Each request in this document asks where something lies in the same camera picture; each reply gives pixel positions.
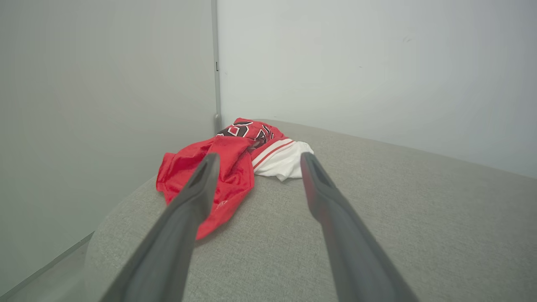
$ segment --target white wall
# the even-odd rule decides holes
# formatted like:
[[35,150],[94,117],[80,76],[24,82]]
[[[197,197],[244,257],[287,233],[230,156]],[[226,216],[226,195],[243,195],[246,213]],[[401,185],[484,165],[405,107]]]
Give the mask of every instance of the white wall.
[[0,296],[210,138],[210,1],[0,0]]
[[537,177],[537,2],[219,2],[224,123],[269,118]]

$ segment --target gray upholstery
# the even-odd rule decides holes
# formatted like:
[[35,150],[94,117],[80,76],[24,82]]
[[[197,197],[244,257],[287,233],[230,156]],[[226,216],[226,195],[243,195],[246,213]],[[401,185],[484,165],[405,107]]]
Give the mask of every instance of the gray upholstery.
[[[423,301],[537,297],[537,179],[317,128],[265,121],[316,156]],[[321,228],[301,179],[255,177],[234,217],[197,242],[184,301],[337,300]],[[97,300],[143,239],[164,198],[155,179],[91,239]]]

